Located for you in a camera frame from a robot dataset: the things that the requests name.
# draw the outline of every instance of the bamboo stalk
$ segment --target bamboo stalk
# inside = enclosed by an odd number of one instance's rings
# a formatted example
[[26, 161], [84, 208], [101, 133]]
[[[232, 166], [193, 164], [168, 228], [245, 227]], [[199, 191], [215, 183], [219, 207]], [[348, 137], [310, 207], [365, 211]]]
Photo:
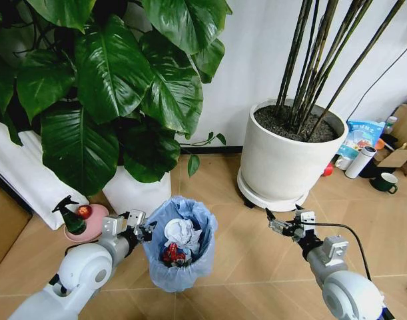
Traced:
[[388, 13], [387, 17], [385, 18], [384, 22], [382, 22], [381, 26], [379, 26], [378, 30], [376, 31], [375, 35], [373, 38], [370, 40], [369, 44], [366, 46], [366, 48], [363, 50], [363, 52], [360, 54], [360, 56], [357, 58], [356, 62], [353, 64], [347, 75], [345, 76], [344, 80], [342, 80], [339, 88], [336, 90], [335, 94], [333, 95], [332, 99], [329, 101], [328, 106], [326, 109], [323, 111], [322, 115], [318, 118], [316, 125], [313, 127], [310, 135], [308, 136], [307, 140], [310, 140], [314, 132], [317, 130], [318, 126], [320, 125], [321, 121], [323, 118], [326, 116], [328, 113], [330, 107], [334, 103], [335, 99], [338, 97], [339, 93], [341, 90], [344, 88], [345, 84], [348, 82], [348, 80], [351, 78], [352, 74], [355, 72], [355, 70], [358, 68], [358, 66], [361, 64], [363, 59], [367, 56], [368, 52], [373, 48], [374, 44], [377, 42], [381, 34], [384, 32], [385, 28], [387, 28], [388, 24], [390, 24], [392, 18], [396, 15], [397, 11], [399, 8], [403, 5], [405, 0], [397, 0], [397, 2], [394, 4], [393, 8], [391, 8], [390, 12]]
[[316, 55], [318, 53], [318, 50], [320, 48], [320, 44], [322, 42], [324, 30], [326, 28], [326, 25], [329, 20], [329, 16], [332, 14], [332, 8], [336, 6], [338, 3], [338, 0], [329, 0], [328, 4], [326, 6], [326, 10], [324, 12], [324, 16], [322, 18], [322, 23], [320, 24], [320, 27], [318, 28], [317, 36], [316, 36], [316, 41], [314, 42], [314, 46], [312, 49], [312, 53], [310, 56], [310, 62], [307, 65], [305, 76], [304, 76], [304, 81], [302, 82], [301, 88], [299, 90], [298, 97], [295, 97], [294, 100], [294, 105], [293, 107], [296, 109], [296, 112], [299, 113], [300, 110], [302, 109], [302, 98], [304, 97], [304, 94], [307, 89], [308, 85], [308, 80], [310, 79], [310, 75], [312, 73], [312, 70], [314, 68], [314, 63], [316, 59]]
[[300, 117], [301, 121], [299, 123], [297, 132], [299, 132], [302, 128], [302, 124], [303, 124], [302, 120], [304, 119], [305, 111], [308, 109], [308, 104], [309, 104], [309, 102], [311, 102], [311, 97], [314, 94], [314, 84], [315, 84], [316, 75], [318, 74], [318, 71], [317, 71], [318, 64], [320, 63], [320, 60], [321, 60], [321, 57], [323, 54], [324, 46], [326, 44], [326, 39], [328, 38], [330, 25], [332, 24], [332, 20], [333, 20], [337, 5], [338, 5], [338, 2], [336, 2], [333, 5], [332, 11], [329, 12], [328, 22], [326, 24], [326, 28], [324, 29], [324, 33], [323, 33], [323, 37], [322, 37], [322, 43], [320, 44], [316, 63], [314, 64], [314, 68], [312, 70], [311, 77], [310, 77], [310, 82], [308, 83], [308, 89], [307, 89], [306, 95], [304, 97], [304, 108], [302, 109], [302, 113], [301, 113], [301, 117]]
[[296, 21], [295, 32], [294, 32], [294, 37], [293, 37], [293, 40], [292, 40], [292, 44], [290, 45], [288, 61], [286, 62], [286, 67], [284, 68], [282, 83], [280, 85], [280, 91], [278, 92], [275, 115], [278, 113], [279, 107], [281, 106], [280, 102], [282, 101], [282, 97], [283, 97], [284, 92], [285, 92], [284, 88], [285, 88], [285, 85], [286, 85], [286, 80], [288, 78], [288, 75], [289, 75], [289, 73], [293, 72], [293, 69], [290, 70], [290, 64], [291, 64], [291, 61], [292, 61], [292, 52], [294, 51], [294, 48], [296, 46], [296, 40], [298, 39], [298, 34], [299, 34], [299, 31], [300, 31], [300, 23], [302, 21], [302, 16], [304, 15], [305, 7], [306, 7], [307, 2], [308, 2], [308, 0], [302, 0], [302, 5], [301, 5], [301, 9], [300, 9], [300, 12], [299, 12], [299, 15], [298, 15], [298, 20]]
[[[342, 20], [341, 26], [339, 27], [338, 31], [336, 32], [334, 41], [333, 41], [332, 45], [330, 46], [329, 52], [328, 52], [325, 60], [323, 61], [322, 67], [320, 68], [320, 70], [317, 72], [316, 75], [314, 75], [312, 78], [310, 78], [310, 85], [309, 85], [310, 89], [306, 92], [306, 95], [304, 98], [305, 108], [304, 108], [304, 111], [302, 112], [303, 114], [308, 113], [308, 109], [310, 108], [310, 102], [313, 100], [313, 97], [314, 97], [314, 92], [316, 91], [316, 88], [320, 85], [320, 83], [322, 81], [321, 75], [324, 72], [324, 70], [326, 69], [328, 62], [332, 58], [335, 50], [338, 48], [340, 41], [342, 40], [345, 32], [348, 30], [352, 19], [357, 14], [358, 9], [361, 7], [363, 2], [365, 2], [365, 0], [352, 0], [351, 4], [347, 10], [347, 13], [345, 14], [345, 17]], [[305, 119], [305, 116], [303, 118], [301, 118], [300, 127], [303, 126], [302, 119]]]
[[302, 120], [302, 126], [306, 123], [306, 121], [308, 120], [308, 117], [311, 114], [311, 111], [314, 108], [314, 105], [316, 104], [316, 101], [318, 99], [318, 96], [320, 95], [324, 84], [326, 83], [326, 80], [328, 79], [328, 76], [332, 70], [332, 68], [334, 67], [336, 60], [338, 59], [339, 54], [341, 53], [342, 49], [344, 48], [345, 44], [347, 43], [347, 41], [349, 40], [349, 38], [351, 37], [351, 34], [354, 32], [354, 30], [357, 28], [358, 24], [360, 23], [360, 21], [362, 20], [364, 14], [366, 13], [366, 11], [368, 10], [370, 4], [372, 3], [372, 0], [366, 0], [363, 4], [363, 6], [361, 7], [360, 11], [358, 12], [353, 24], [351, 25], [351, 28], [348, 30], [345, 38], [342, 40], [338, 50], [335, 53], [335, 56], [333, 58], [333, 60], [330, 62], [328, 69], [320, 76], [321, 78], [321, 83], [318, 84], [318, 89], [317, 92], [315, 94], [315, 96], [312, 98], [312, 103], [310, 104], [310, 107], [308, 108], [308, 110], [305, 113], [305, 117]]
[[283, 92], [282, 101], [280, 102], [280, 105], [284, 105], [284, 100], [286, 99], [286, 94], [288, 93], [289, 83], [290, 83], [290, 80], [292, 79], [292, 74], [293, 74], [293, 71], [295, 68], [296, 58], [298, 57], [298, 52], [301, 47], [302, 36], [304, 35], [304, 30], [305, 30], [305, 26], [307, 24], [308, 15], [310, 14], [311, 4], [312, 4], [312, 0], [306, 1], [304, 15], [301, 17], [298, 39], [296, 40], [296, 43], [294, 46], [294, 51], [290, 52], [290, 54], [292, 55], [292, 60], [290, 62], [290, 69], [288, 72], [288, 77], [286, 78], [286, 84], [284, 86], [284, 92]]
[[[304, 74], [305, 74], [305, 70], [306, 70], [306, 66], [307, 66], [307, 62], [308, 62], [308, 57], [310, 56], [312, 38], [314, 36], [314, 30], [316, 29], [316, 21], [317, 21], [317, 13], [318, 13], [318, 4], [319, 4], [319, 2], [320, 2], [319, 0], [316, 0], [316, 2], [314, 3], [314, 11], [313, 11], [313, 14], [312, 14], [310, 38], [308, 40], [307, 51], [305, 53], [304, 64], [302, 65], [302, 71], [301, 71], [301, 75], [299, 77], [298, 87], [296, 88], [295, 98], [298, 97], [299, 90], [300, 90], [301, 84], [302, 84], [302, 80], [304, 78]], [[295, 109], [294, 109], [293, 106], [290, 109], [292, 110], [292, 117], [290, 118], [290, 126], [292, 126], [292, 124], [295, 122], [296, 112], [295, 112]]]

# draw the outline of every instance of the blue trash bag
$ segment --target blue trash bag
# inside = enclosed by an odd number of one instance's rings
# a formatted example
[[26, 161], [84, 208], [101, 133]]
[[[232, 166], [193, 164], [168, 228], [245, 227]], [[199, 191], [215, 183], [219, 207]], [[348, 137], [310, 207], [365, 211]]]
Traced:
[[[199, 239], [199, 253], [187, 267], [167, 267], [162, 261], [162, 252], [167, 241], [165, 225], [172, 219], [190, 219], [195, 229], [202, 229]], [[147, 224], [157, 221], [150, 243], [144, 243], [149, 260], [150, 278], [166, 292], [184, 291], [191, 288], [197, 278], [212, 273], [214, 262], [215, 236], [218, 228], [215, 216], [201, 202], [184, 197], [172, 197], [163, 203], [147, 220]]]

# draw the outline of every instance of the green bottle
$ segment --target green bottle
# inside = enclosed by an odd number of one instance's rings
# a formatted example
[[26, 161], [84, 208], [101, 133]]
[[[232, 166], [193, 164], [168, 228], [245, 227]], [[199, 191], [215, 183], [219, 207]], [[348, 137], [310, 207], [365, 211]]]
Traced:
[[69, 233], [71, 233], [72, 235], [80, 235], [86, 229], [85, 221], [78, 215], [76, 215], [74, 212], [68, 210], [68, 208], [65, 207], [66, 205], [78, 205], [78, 204], [79, 204], [78, 202], [71, 200], [71, 196], [69, 195], [63, 200], [61, 200], [60, 203], [58, 203], [58, 205], [55, 207], [55, 209], [52, 210], [52, 212], [57, 211], [61, 212], [65, 222], [65, 226]]

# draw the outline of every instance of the pot base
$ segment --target pot base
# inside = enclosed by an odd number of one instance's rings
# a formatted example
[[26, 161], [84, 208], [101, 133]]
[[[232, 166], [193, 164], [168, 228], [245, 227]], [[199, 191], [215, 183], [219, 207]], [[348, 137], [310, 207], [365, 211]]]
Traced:
[[242, 176], [241, 169], [237, 173], [237, 185], [243, 196], [248, 199], [251, 203], [254, 203], [258, 207], [263, 209], [268, 208], [271, 211], [285, 212], [292, 211], [296, 209], [296, 205], [302, 205], [306, 198], [308, 197], [308, 191], [303, 194], [298, 199], [291, 200], [272, 200], [264, 198], [255, 191], [253, 191], [245, 182]]

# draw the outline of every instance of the mug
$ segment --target mug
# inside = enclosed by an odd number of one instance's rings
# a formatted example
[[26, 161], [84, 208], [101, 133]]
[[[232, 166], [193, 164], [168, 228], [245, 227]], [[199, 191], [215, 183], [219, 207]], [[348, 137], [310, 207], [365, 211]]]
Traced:
[[341, 170], [347, 170], [347, 168], [351, 164], [352, 160], [353, 159], [343, 157], [340, 155], [338, 160], [336, 160], [336, 162], [335, 162], [335, 167], [337, 167], [338, 169], [341, 169]]
[[398, 190], [398, 187], [396, 186], [397, 182], [397, 177], [387, 172], [383, 172], [377, 176], [377, 178], [370, 180], [370, 184], [373, 186], [373, 188], [379, 191], [387, 191], [392, 195]]

